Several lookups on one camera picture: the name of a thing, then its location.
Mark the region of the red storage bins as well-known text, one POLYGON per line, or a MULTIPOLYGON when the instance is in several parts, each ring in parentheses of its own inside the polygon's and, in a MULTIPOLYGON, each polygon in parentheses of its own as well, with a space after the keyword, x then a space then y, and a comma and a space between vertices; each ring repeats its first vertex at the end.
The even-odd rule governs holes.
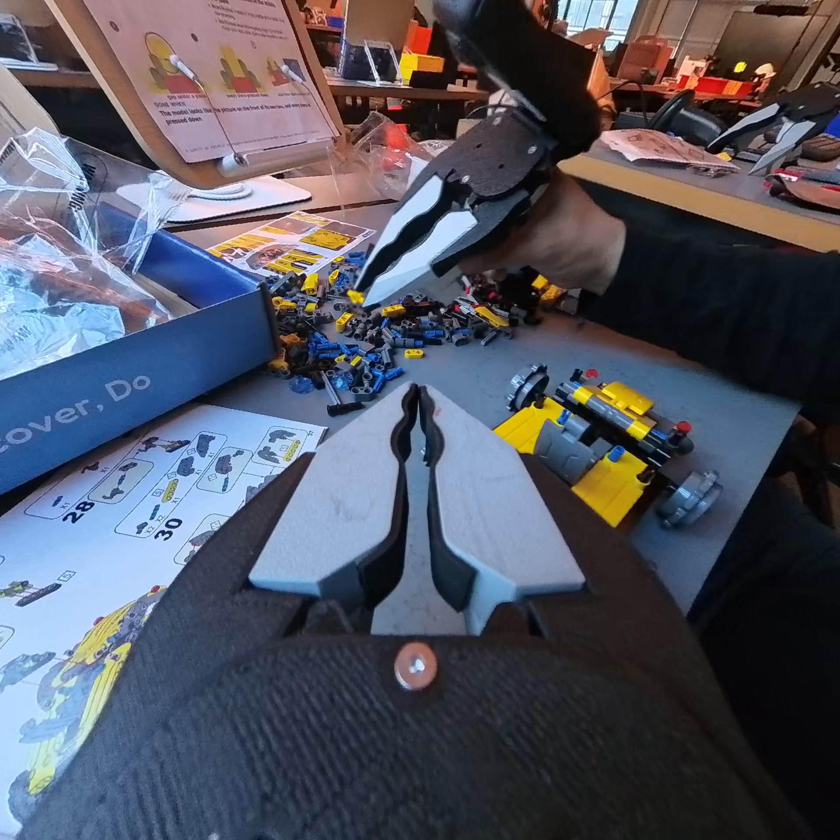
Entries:
POLYGON ((749 80, 731 80, 719 77, 681 75, 676 79, 675 86, 680 90, 693 90, 695 91, 696 96, 698 94, 703 94, 713 97, 747 98, 753 94, 757 84, 749 80))

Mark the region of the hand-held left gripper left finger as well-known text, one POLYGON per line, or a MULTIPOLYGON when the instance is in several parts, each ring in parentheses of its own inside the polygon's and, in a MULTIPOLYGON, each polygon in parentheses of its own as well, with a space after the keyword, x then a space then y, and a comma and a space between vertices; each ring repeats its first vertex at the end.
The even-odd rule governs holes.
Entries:
POLYGON ((396 588, 418 396, 400 385, 317 449, 249 573, 253 586, 343 607, 376 607, 396 588))

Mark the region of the grey desk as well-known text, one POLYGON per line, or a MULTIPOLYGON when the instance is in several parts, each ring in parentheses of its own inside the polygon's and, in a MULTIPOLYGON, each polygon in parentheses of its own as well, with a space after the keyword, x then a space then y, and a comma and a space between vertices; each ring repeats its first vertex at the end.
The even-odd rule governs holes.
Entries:
MULTIPOLYGON (((693 452, 675 458, 666 473, 678 481, 691 470, 714 470, 722 483, 720 499, 686 528, 662 527, 649 508, 629 532, 633 545, 687 613, 798 407, 725 381, 672 353, 563 315, 545 316, 542 325, 519 328, 513 339, 495 339, 487 346, 478 342, 460 349, 434 346, 421 360, 403 362, 404 375, 385 390, 408 381, 434 387, 484 425, 495 427, 511 416, 503 395, 512 376, 527 363, 546 363, 551 385, 559 384, 573 369, 591 366, 605 382, 618 381, 653 398, 657 414, 692 425, 693 452)), ((287 382, 265 372, 253 373, 136 430, 199 404, 324 426, 323 442, 363 413, 329 419, 325 403, 325 391, 295 395, 287 382)))

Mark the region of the folded paper leaflet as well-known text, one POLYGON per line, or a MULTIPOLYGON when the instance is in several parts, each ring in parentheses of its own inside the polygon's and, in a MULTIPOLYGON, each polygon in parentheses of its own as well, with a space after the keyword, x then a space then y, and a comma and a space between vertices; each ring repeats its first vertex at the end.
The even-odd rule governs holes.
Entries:
POLYGON ((664 166, 708 176, 739 173, 739 168, 686 140, 653 129, 620 129, 602 133, 599 141, 627 162, 664 166))

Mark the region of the printed instruction sheet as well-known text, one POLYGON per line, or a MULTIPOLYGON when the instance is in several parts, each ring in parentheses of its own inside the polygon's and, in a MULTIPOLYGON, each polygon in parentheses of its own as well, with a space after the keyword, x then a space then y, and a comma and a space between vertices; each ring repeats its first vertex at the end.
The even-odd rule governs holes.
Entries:
POLYGON ((85 6, 185 163, 338 137, 282 2, 85 6))

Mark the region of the blue cardboard kit box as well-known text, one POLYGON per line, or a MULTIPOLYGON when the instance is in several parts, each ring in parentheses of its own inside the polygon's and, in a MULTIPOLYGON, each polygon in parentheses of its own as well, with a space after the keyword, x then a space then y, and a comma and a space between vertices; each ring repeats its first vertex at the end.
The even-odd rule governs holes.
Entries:
MULTIPOLYGON (((46 111, 3 66, 2 144, 34 128, 61 135, 46 111)), ((141 267, 195 311, 1 378, 2 494, 274 355, 277 328, 264 283, 164 228, 154 236, 141 267)))

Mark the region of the pile of small brick connectors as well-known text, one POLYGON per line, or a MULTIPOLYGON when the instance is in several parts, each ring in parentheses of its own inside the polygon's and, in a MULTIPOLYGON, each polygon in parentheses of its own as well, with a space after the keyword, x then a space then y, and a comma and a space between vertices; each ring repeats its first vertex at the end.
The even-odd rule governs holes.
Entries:
POLYGON ((336 392, 331 417, 358 411, 404 374, 404 350, 486 345, 537 326, 542 313, 575 315, 581 289, 558 286, 533 269, 482 272, 456 280, 445 302, 417 292, 366 310, 347 298, 373 247, 336 259, 327 272, 288 272, 268 285, 280 349, 267 370, 294 392, 336 392))

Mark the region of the yellow toy brick car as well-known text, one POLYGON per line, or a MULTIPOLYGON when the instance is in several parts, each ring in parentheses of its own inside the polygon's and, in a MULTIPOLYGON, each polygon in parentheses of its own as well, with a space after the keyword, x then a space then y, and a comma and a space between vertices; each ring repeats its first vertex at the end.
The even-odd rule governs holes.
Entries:
POLYGON ((666 529, 686 528, 718 501, 714 470, 691 471, 680 482, 666 466, 694 449, 692 426, 657 414, 655 402, 598 371, 575 370, 549 392, 545 364, 520 369, 509 383, 509 419, 495 433, 532 455, 615 528, 628 528, 657 502, 666 529))

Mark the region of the yellow storage box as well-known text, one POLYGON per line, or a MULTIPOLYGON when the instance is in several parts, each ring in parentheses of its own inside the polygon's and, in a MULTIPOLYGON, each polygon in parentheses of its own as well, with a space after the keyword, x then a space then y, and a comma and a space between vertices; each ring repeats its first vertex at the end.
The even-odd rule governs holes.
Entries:
POLYGON ((411 88, 441 88, 445 85, 446 59, 442 56, 403 51, 400 73, 404 85, 411 88))

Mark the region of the spare hand-held gripper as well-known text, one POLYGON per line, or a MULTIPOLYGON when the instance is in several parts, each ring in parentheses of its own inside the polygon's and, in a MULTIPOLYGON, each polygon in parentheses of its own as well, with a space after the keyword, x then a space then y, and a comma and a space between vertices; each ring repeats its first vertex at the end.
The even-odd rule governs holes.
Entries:
POLYGON ((740 140, 751 140, 776 123, 779 130, 775 144, 749 171, 751 175, 768 175, 791 158, 803 143, 824 133, 839 112, 839 87, 816 82, 780 96, 724 130, 706 147, 709 154, 736 149, 740 140))

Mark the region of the crumpled clear plastic bags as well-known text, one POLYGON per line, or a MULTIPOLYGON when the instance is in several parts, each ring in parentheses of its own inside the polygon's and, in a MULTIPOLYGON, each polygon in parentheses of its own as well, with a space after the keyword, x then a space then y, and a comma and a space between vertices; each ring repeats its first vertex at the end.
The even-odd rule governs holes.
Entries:
POLYGON ((1 378, 194 312, 142 263, 192 189, 34 128, 1 156, 1 378))

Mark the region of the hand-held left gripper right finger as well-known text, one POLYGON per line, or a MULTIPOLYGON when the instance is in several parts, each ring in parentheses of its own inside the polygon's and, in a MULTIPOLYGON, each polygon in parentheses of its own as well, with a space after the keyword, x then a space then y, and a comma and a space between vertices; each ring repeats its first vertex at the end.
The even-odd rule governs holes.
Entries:
POLYGON ((420 388, 427 527, 437 593, 479 636, 492 613, 586 587, 520 453, 431 386, 420 388))

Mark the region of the person's right forearm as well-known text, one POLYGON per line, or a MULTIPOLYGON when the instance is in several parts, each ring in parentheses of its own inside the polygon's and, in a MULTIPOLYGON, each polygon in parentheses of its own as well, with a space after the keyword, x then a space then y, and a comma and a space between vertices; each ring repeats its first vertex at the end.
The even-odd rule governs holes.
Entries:
POLYGON ((838 424, 839 257, 583 183, 626 224, 618 271, 585 319, 801 404, 838 424))

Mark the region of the yellow sticker sheet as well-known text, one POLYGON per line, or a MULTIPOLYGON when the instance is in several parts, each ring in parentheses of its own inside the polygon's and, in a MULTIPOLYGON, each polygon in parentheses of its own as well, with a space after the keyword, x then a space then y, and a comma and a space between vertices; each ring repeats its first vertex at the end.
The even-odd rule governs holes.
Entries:
POLYGON ((290 213, 239 234, 208 252, 258 277, 292 271, 318 273, 349 253, 365 252, 372 228, 303 212, 290 213))

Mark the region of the clear acrylic display stand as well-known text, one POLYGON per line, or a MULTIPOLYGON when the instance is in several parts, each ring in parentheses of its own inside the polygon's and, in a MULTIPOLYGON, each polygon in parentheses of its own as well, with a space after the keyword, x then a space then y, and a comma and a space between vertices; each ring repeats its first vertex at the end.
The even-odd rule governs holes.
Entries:
POLYGON ((354 44, 342 37, 339 75, 349 81, 395 83, 402 79, 399 55, 388 41, 365 39, 354 44))

